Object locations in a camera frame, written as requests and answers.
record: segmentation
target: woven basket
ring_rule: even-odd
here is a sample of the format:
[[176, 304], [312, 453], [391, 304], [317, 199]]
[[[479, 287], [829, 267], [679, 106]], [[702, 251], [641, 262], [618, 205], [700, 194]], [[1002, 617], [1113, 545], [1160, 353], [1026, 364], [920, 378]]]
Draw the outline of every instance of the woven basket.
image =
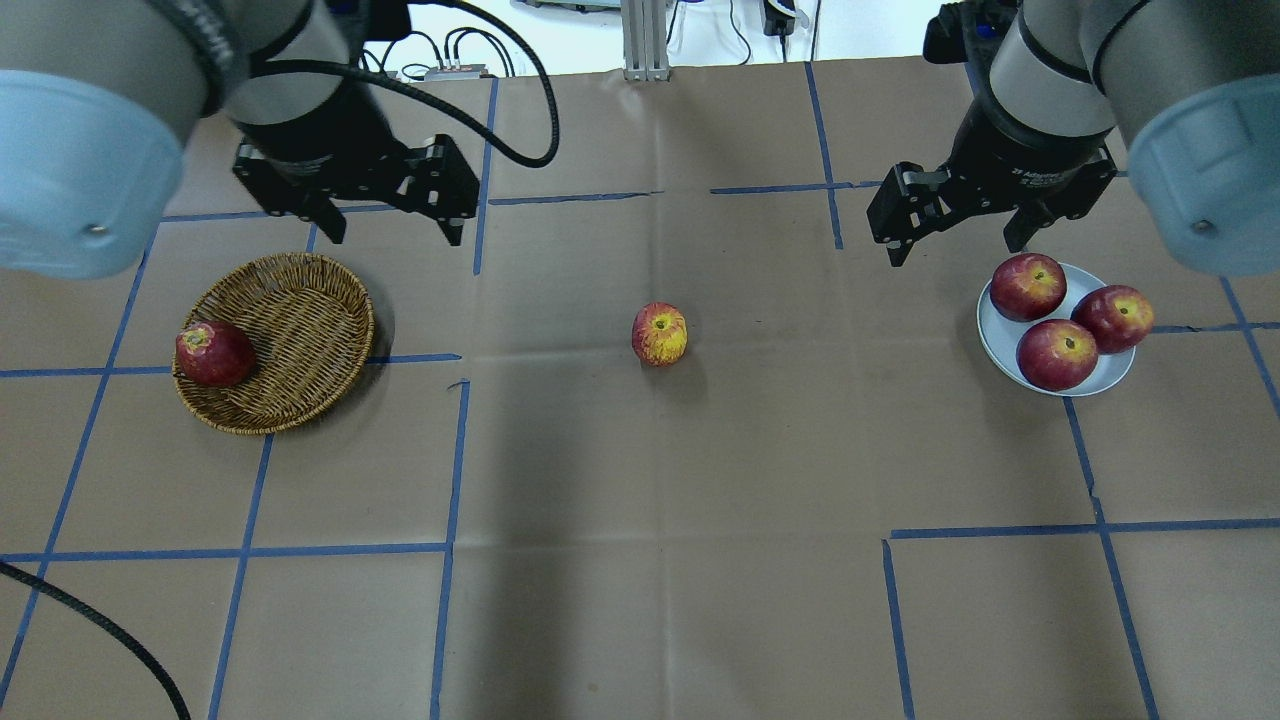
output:
[[360, 374], [374, 342], [374, 304], [351, 270], [324, 255], [260, 258], [218, 281], [183, 327], [223, 320], [244, 331], [257, 368], [232, 387], [188, 379], [174, 354], [182, 402], [219, 430], [264, 436], [324, 413]]

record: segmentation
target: apple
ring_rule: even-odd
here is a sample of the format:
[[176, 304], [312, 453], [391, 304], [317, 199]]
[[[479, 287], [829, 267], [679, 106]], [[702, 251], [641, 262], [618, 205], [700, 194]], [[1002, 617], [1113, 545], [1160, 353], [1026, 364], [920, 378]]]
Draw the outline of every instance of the apple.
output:
[[663, 368], [685, 354], [689, 329], [685, 316], [673, 305], [650, 302], [631, 323], [631, 350], [644, 364]]
[[1018, 369], [1033, 386], [1052, 392], [1084, 382], [1098, 366], [1098, 343], [1073, 320], [1042, 320], [1018, 341]]
[[1156, 327], [1151, 301], [1126, 284], [1108, 284], [1085, 295], [1071, 319], [1093, 333], [1103, 355], [1129, 350]]
[[192, 323], [174, 343], [183, 374], [204, 386], [230, 387], [257, 364], [257, 352], [244, 331], [220, 320]]
[[1066, 273], [1048, 255], [1014, 255], [991, 275], [991, 304], [1015, 323], [1039, 320], [1057, 309], [1064, 297]]

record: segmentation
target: blue plastic cover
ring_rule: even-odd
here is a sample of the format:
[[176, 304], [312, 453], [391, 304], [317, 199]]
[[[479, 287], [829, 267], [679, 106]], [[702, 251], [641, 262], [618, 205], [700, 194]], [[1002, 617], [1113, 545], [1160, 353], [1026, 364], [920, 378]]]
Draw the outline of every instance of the blue plastic cover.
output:
[[1156, 115], [1129, 149], [1129, 177], [1183, 265], [1219, 275], [1280, 269], [1280, 74]]
[[182, 179], [182, 143], [141, 105], [0, 70], [0, 265], [100, 278], [137, 261]]

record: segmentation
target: basket rim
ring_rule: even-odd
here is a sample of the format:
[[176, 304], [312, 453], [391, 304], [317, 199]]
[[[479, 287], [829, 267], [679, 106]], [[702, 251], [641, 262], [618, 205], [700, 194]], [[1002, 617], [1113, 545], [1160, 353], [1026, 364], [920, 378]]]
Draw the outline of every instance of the basket rim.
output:
[[315, 416], [320, 415], [329, 407], [332, 407], [335, 402], [338, 402], [338, 400], [342, 398], [342, 396], [347, 395], [347, 392], [351, 389], [351, 386], [355, 384], [356, 378], [360, 377], [360, 372], [364, 369], [366, 361], [369, 360], [369, 354], [372, 351], [374, 346], [374, 329], [375, 329], [374, 301], [369, 295], [369, 288], [365, 287], [365, 283], [360, 279], [358, 275], [356, 275], [356, 273], [353, 273], [349, 268], [347, 268], [338, 260], [334, 260], [328, 255], [321, 255], [319, 252], [305, 252], [305, 251], [275, 252], [273, 255], [264, 255], [261, 258], [256, 258], [253, 260], [250, 260], [248, 263], [237, 266], [236, 269], [223, 275], [212, 286], [210, 286], [210, 288], [206, 290], [196, 300], [191, 310], [187, 311], [187, 316], [183, 320], [183, 328], [189, 327], [191, 323], [196, 320], [196, 311], [205, 302], [205, 300], [223, 291], [224, 288], [230, 287], [234, 283], [239, 282], [244, 274], [252, 272], [255, 268], [273, 261], [297, 263], [300, 260], [306, 260], [307, 263], [320, 263], [321, 265], [328, 265], [335, 269], [342, 275], [343, 278], [342, 282], [351, 283], [352, 287], [355, 287], [360, 292], [361, 296], [360, 318], [365, 320], [365, 336], [361, 338], [360, 347], [356, 348], [356, 357], [358, 359], [358, 361], [353, 363], [352, 366], [347, 369], [346, 377], [342, 379], [338, 387], [333, 392], [330, 392], [328, 397], [325, 397], [325, 400], [316, 404], [307, 411], [288, 418], [287, 420], [283, 420], [270, 427], [246, 428], [246, 427], [227, 425], [219, 423], [212, 418], [210, 418], [200, 405], [192, 402], [187, 392], [183, 389], [182, 382], [179, 380], [183, 379], [187, 379], [188, 382], [193, 380], [189, 380], [189, 378], [187, 378], [182, 373], [182, 369], [178, 366], [178, 351], [174, 350], [173, 360], [170, 361], [170, 374], [173, 375], [174, 387], [178, 391], [178, 397], [182, 400], [182, 404], [187, 407], [187, 410], [189, 410], [192, 415], [198, 418], [206, 425], [216, 430], [221, 430], [224, 433], [230, 433], [237, 436], [251, 436], [251, 437], [266, 436], [282, 430], [288, 430], [291, 428], [296, 428], [314, 419]]

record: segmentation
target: white bowl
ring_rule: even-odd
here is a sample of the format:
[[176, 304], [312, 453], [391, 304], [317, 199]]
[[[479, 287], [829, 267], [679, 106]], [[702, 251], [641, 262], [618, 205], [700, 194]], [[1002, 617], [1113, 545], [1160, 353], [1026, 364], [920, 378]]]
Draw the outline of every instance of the white bowl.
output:
[[1062, 299], [1062, 304], [1052, 313], [1030, 323], [1015, 323], [1001, 315], [991, 302], [991, 282], [988, 281], [987, 286], [982, 288], [982, 295], [978, 296], [978, 337], [982, 338], [982, 347], [987, 351], [991, 361], [1001, 372], [1012, 378], [1014, 382], [1025, 388], [1057, 397], [1097, 395], [1125, 377], [1133, 365], [1133, 356], [1137, 355], [1135, 347], [1115, 355], [1100, 355], [1098, 366], [1093, 369], [1093, 373], [1083, 383], [1062, 392], [1053, 392], [1033, 386], [1027, 382], [1021, 370], [1018, 369], [1018, 341], [1023, 338], [1023, 333], [1042, 320], [1052, 318], [1070, 319], [1071, 310], [1075, 309], [1075, 305], [1085, 295], [1107, 284], [1075, 265], [1068, 265], [1066, 263], [1061, 263], [1061, 265], [1066, 273], [1066, 297]]

